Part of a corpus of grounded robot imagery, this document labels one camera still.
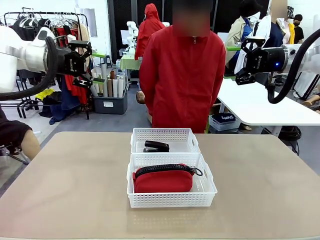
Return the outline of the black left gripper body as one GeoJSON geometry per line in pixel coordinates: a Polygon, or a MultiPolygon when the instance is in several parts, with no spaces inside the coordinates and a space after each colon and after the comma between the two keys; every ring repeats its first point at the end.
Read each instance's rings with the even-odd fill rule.
{"type": "Polygon", "coordinates": [[[77,51],[57,47],[57,73],[61,75],[82,75],[86,73],[86,58],[77,51]]]}

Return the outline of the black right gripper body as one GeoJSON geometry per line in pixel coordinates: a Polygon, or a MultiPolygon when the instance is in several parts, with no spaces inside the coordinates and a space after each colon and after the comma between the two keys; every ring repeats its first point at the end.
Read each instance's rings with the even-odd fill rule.
{"type": "Polygon", "coordinates": [[[249,55],[249,72],[271,73],[284,69],[284,49],[282,47],[256,48],[249,55]]]}

